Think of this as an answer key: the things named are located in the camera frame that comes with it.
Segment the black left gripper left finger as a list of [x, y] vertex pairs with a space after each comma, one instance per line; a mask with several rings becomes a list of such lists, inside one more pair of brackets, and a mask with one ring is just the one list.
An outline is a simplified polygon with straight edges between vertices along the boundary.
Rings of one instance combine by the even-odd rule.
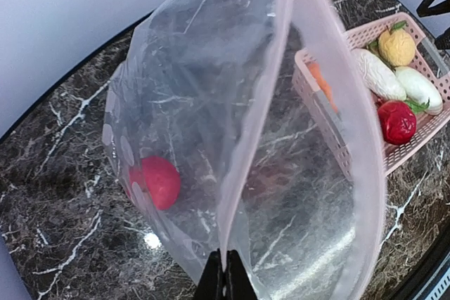
[[224, 299], [224, 270], [220, 250], [213, 251], [203, 269], [195, 290], [195, 300]]

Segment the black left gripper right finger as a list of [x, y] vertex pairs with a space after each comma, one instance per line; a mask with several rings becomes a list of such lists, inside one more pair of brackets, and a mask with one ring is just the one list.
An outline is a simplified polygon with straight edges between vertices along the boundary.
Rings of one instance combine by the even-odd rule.
[[246, 269], [236, 250], [227, 251], [225, 277], [226, 300], [257, 300]]

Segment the white toy radish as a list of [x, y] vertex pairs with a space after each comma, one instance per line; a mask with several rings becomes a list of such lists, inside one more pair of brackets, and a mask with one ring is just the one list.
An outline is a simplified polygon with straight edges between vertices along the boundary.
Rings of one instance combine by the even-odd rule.
[[395, 69], [395, 75], [403, 86], [407, 99], [405, 103], [413, 113], [425, 112], [439, 115], [443, 110], [442, 97], [434, 84], [417, 70], [402, 66]]

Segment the white toy cabbage with leaves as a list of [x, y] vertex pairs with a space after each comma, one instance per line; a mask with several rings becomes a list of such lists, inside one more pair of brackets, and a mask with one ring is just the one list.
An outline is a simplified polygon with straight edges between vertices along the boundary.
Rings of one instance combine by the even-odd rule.
[[406, 100], [406, 92], [391, 69], [375, 54], [362, 48], [351, 51], [365, 85], [385, 100]]

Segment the red toy pomegranate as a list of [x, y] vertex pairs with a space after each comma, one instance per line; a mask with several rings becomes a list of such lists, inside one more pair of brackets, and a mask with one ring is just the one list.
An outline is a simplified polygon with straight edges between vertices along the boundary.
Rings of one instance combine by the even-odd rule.
[[398, 100], [386, 101], [378, 108], [377, 113], [385, 142], [403, 145], [416, 133], [416, 116], [406, 103]]

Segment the red toy apple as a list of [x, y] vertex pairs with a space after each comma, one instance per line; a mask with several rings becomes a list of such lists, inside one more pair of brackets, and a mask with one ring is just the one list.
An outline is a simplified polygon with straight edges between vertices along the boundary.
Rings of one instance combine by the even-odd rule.
[[167, 159], [158, 156], [145, 157], [141, 168], [129, 169], [130, 183], [137, 183], [150, 193], [153, 204], [158, 210], [167, 210], [179, 196], [181, 177], [176, 167]]

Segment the orange toy fruit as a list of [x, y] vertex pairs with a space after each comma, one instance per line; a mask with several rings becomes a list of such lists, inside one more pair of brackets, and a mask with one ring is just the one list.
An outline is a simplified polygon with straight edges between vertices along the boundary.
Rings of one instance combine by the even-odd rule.
[[332, 89], [328, 84], [328, 82], [323, 78], [319, 64], [314, 62], [307, 63], [307, 69], [310, 71], [312, 77], [316, 80], [316, 83], [318, 84], [319, 88], [325, 94], [333, 110], [336, 113], [338, 113], [338, 108], [333, 100]]

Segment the clear zip top bag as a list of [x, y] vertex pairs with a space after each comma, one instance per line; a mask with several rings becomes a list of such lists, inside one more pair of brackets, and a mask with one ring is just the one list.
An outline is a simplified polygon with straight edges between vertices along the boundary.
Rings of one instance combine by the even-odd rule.
[[[302, 49], [332, 89], [349, 178], [293, 86]], [[385, 220], [383, 140], [330, 0], [166, 0], [111, 78], [102, 141], [196, 285], [213, 251], [225, 272], [236, 250], [258, 299], [362, 297]], [[129, 181], [150, 156], [181, 177], [167, 210]]]

